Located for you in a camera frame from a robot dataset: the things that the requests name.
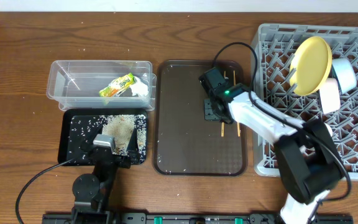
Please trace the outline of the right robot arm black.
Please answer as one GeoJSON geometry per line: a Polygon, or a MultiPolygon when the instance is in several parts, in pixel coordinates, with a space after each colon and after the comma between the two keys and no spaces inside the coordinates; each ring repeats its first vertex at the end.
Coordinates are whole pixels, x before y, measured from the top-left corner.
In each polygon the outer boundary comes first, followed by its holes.
{"type": "Polygon", "coordinates": [[[207,94],[205,118],[241,123],[274,147],[288,196],[280,211],[284,223],[313,223],[318,207],[346,176],[331,129],[321,120],[304,122],[266,104],[245,85],[233,85],[216,67],[199,77],[207,94]]]}

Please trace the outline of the pink bowl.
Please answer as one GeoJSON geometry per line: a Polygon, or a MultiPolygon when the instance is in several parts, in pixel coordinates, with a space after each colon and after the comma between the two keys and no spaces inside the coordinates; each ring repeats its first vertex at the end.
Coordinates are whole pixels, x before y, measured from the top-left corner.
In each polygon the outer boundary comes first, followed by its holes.
{"type": "Polygon", "coordinates": [[[337,111],[341,107],[339,88],[335,78],[327,78],[319,89],[323,114],[337,111]]]}

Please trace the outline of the small cream cup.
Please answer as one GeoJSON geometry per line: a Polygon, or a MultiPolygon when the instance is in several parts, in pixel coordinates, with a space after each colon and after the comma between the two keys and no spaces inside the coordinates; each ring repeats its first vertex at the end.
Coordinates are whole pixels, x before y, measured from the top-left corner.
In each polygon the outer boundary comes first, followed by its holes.
{"type": "Polygon", "coordinates": [[[330,137],[332,137],[333,136],[333,130],[330,127],[330,125],[328,125],[327,123],[323,123],[323,124],[324,124],[324,127],[325,127],[325,130],[324,130],[325,135],[329,135],[330,137]]]}

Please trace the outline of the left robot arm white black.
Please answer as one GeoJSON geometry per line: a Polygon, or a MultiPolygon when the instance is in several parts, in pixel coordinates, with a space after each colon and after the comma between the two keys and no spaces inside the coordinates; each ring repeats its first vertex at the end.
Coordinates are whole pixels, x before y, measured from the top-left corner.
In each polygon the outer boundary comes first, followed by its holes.
{"type": "Polygon", "coordinates": [[[103,135],[102,127],[82,140],[80,149],[94,164],[93,172],[82,174],[73,183],[75,196],[70,223],[117,223],[118,219],[108,210],[118,169],[128,169],[140,159],[137,130],[134,128],[127,146],[126,156],[116,155],[114,137],[103,135]]]}

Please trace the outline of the green snack wrapper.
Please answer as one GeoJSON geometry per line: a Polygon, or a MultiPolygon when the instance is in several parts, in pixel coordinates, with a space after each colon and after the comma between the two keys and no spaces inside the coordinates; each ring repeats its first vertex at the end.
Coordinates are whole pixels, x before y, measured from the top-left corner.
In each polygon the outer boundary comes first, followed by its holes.
{"type": "Polygon", "coordinates": [[[135,78],[133,74],[128,73],[123,77],[114,79],[107,87],[99,91],[99,95],[100,97],[119,96],[134,83],[135,83],[135,78]]]}

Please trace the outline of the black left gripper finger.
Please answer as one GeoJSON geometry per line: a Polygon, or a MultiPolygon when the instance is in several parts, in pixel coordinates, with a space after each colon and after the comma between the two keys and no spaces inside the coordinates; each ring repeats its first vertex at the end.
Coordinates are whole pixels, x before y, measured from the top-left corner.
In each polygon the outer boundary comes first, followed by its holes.
{"type": "Polygon", "coordinates": [[[139,154],[139,149],[137,145],[137,129],[134,128],[131,134],[131,138],[127,146],[127,155],[128,156],[137,156],[139,154]]]}
{"type": "Polygon", "coordinates": [[[94,154],[95,146],[92,141],[88,139],[83,139],[80,144],[80,150],[83,154],[87,156],[92,156],[94,154]]]}

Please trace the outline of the light blue bowl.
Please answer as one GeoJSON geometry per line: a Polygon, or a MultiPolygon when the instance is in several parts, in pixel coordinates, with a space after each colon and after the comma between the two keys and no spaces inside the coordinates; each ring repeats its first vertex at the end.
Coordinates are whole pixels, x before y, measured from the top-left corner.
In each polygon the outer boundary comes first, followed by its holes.
{"type": "Polygon", "coordinates": [[[346,58],[337,58],[332,61],[333,75],[336,78],[342,94],[357,86],[353,67],[346,58]]]}

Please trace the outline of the yellow plate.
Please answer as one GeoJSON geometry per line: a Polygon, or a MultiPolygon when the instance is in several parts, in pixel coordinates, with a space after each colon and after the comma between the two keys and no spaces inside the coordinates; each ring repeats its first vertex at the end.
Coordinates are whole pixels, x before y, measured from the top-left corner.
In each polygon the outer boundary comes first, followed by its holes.
{"type": "Polygon", "coordinates": [[[318,91],[328,78],[332,60],[331,48],[323,38],[313,36],[302,42],[290,64],[295,71],[290,78],[290,85],[296,85],[293,92],[306,96],[318,91]]]}

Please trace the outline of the white napkin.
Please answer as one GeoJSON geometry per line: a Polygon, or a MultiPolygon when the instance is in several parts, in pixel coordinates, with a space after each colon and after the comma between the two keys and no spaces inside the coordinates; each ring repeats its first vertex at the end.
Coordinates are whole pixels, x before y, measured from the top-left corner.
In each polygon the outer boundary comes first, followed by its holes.
{"type": "Polygon", "coordinates": [[[149,94],[148,86],[139,77],[134,77],[134,82],[129,88],[131,89],[132,96],[145,97],[149,94]]]}

